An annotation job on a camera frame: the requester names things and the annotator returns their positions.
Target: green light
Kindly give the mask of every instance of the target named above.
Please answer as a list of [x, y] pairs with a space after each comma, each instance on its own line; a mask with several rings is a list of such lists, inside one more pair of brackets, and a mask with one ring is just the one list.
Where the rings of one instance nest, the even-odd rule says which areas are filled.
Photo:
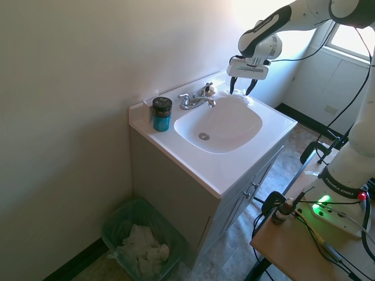
[[[324, 203], [324, 202], [327, 202], [329, 199], [330, 199], [330, 196], [329, 196], [329, 195], [324, 195], [322, 198], [320, 198], [320, 199], [318, 200], [318, 202], [319, 202], [319, 203]], [[319, 205], [314, 204], [314, 205], [312, 206], [312, 209], [314, 210], [314, 212], [316, 212], [317, 209], [319, 209], [319, 207], [320, 207]]]
[[328, 200], [330, 199], [330, 196], [329, 195], [324, 195], [322, 198], [320, 198], [318, 200], [318, 202], [322, 203], [322, 202], [327, 202]]

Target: bathroom vanity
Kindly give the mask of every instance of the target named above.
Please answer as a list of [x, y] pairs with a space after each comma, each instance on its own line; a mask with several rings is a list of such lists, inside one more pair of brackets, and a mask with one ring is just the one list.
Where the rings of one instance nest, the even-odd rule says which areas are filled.
[[[163, 94], [173, 102], [166, 132], [145, 122], [142, 104], [129, 109], [134, 195], [185, 237], [190, 266], [248, 206], [296, 125], [251, 97], [226, 94], [224, 78], [215, 74]], [[214, 107], [180, 108], [178, 95], [211, 82]]]

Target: jar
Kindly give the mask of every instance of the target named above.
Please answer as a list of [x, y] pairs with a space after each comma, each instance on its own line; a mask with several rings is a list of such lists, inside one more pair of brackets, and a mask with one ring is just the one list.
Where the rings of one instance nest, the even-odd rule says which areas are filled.
[[172, 101], [169, 98], [157, 97], [152, 101], [154, 112], [154, 129], [165, 132], [169, 129], [172, 114]]

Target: floor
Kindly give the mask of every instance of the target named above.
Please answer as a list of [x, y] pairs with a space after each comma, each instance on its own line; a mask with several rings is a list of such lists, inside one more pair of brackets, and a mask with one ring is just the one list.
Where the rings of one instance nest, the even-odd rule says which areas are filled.
[[[275, 164], [263, 182], [257, 197], [266, 199], [267, 195], [278, 190], [283, 192], [296, 172], [301, 168], [299, 157], [307, 145], [315, 141], [318, 134], [298, 125], [278, 156]], [[242, 281], [256, 262], [254, 252], [249, 245], [253, 231], [254, 218], [260, 213], [261, 204], [250, 204], [228, 231], [205, 253], [190, 270], [183, 263], [172, 272], [170, 281]], [[269, 273], [277, 281], [289, 280], [275, 266], [269, 268]], [[107, 254], [96, 260], [81, 272], [73, 281], [128, 281], [131, 280], [126, 272], [117, 265], [116, 261], [107, 258]], [[264, 275], [261, 281], [269, 281]]]

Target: vanity cabinet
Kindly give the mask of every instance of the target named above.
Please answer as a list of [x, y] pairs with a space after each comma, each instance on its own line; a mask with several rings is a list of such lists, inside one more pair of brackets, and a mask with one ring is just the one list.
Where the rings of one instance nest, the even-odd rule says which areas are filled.
[[131, 128], [134, 196], [146, 199], [185, 237], [184, 261], [193, 266], [197, 257], [225, 233], [254, 198], [286, 137], [217, 198]]

